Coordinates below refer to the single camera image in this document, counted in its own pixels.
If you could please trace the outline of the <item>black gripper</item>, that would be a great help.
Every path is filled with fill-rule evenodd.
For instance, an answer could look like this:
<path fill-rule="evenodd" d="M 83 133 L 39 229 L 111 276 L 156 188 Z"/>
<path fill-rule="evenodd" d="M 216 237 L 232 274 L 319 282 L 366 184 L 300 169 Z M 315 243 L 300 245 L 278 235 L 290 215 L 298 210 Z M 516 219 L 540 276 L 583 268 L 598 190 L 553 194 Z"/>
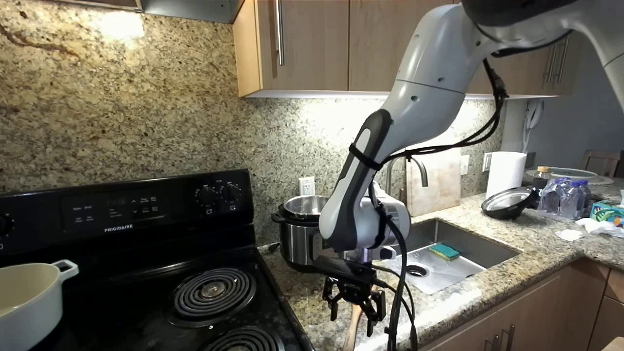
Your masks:
<path fill-rule="evenodd" d="M 349 264 L 339 258 L 323 258 L 321 274 L 325 276 L 321 299 L 329 305 L 329 321 L 337 321 L 337 303 L 356 305 L 366 315 L 366 338 L 386 317 L 386 297 L 374 293 L 378 284 L 370 264 Z"/>

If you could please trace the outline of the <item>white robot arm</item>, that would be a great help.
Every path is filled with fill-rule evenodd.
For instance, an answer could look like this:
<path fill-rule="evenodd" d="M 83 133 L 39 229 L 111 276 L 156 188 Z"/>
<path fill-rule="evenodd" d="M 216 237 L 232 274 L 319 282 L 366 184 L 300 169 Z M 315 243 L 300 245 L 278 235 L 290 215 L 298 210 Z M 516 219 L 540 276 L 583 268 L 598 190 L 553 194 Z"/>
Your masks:
<path fill-rule="evenodd" d="M 454 118 L 469 81 L 491 57 L 536 52 L 581 34 L 616 94 L 624 93 L 624 0 L 460 0 L 429 11 L 417 24 L 380 110 L 360 126 L 321 210 L 319 235 L 347 260 L 329 266 L 327 286 L 380 323 L 376 272 L 366 254 L 407 235 L 405 206 L 374 190 L 376 172 L 395 157 L 432 155 L 430 143 Z"/>

